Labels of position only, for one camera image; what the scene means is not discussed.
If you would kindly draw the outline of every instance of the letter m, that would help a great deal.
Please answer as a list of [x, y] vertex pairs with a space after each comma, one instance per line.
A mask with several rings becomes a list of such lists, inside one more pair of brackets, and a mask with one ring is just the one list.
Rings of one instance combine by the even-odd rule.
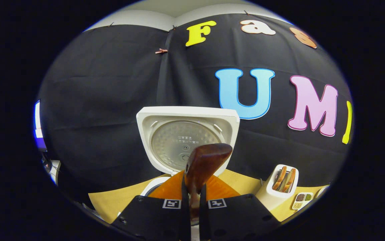
[[333, 86], [327, 84], [322, 98], [319, 100], [316, 89], [310, 79], [294, 75], [290, 78], [290, 82], [296, 87], [296, 107], [295, 114], [287, 122], [287, 126], [294, 130], [305, 130], [307, 128], [305, 112], [308, 110], [312, 131], [317, 129], [325, 116], [325, 122], [321, 125], [319, 131], [324, 136], [335, 136], [336, 98], [338, 97], [338, 91]]

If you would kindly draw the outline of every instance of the spice tray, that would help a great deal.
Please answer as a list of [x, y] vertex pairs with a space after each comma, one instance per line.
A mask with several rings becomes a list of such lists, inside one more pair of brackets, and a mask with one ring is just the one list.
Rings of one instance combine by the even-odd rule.
[[312, 199], [313, 199], [312, 192], [300, 192], [295, 197], [295, 201], [293, 202], [292, 209], [293, 210], [302, 209]]

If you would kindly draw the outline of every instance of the inner lid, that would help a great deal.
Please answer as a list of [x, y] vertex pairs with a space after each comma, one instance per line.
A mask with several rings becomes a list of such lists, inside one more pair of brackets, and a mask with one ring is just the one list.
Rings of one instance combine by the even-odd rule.
[[168, 122], [152, 136], [151, 148], [157, 160], [173, 171], [185, 169], [189, 155], [198, 146], [221, 143], [209, 128], [195, 122]]

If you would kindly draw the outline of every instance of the wooden table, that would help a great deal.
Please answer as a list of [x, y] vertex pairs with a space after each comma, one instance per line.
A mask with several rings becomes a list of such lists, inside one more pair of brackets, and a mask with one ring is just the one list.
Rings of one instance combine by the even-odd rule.
[[[170, 175], [164, 174], [159, 177], [170, 177]], [[230, 185], [241, 195], [248, 193], [256, 194], [261, 188], [261, 180], [247, 177], [227, 169], [222, 174], [220, 174], [219, 178], [226, 182], [226, 184]], [[118, 216], [118, 212], [122, 212], [131, 202], [131, 200], [136, 195], [140, 195], [140, 193], [142, 193], [142, 191], [152, 180], [154, 180], [154, 178], [133, 186], [128, 186], [112, 191], [89, 193], [88, 196], [90, 197], [93, 206], [102, 217], [102, 219], [108, 223], [112, 223]], [[324, 186], [297, 186], [294, 195], [273, 209], [271, 213], [275, 218], [277, 218], [277, 220], [285, 220], [296, 212], [296, 210], [292, 209], [292, 204], [296, 194], [299, 192], [312, 192], [314, 195], [316, 195], [317, 191], [319, 191], [322, 187]]]

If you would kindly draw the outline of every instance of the spice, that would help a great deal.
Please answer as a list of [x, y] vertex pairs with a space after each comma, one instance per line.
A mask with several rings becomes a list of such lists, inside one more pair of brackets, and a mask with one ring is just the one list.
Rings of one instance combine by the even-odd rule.
[[296, 197], [296, 201], [302, 201], [304, 200], [305, 195], [304, 194], [299, 194], [298, 197]]
[[302, 206], [302, 203], [294, 203], [293, 209], [299, 209]]

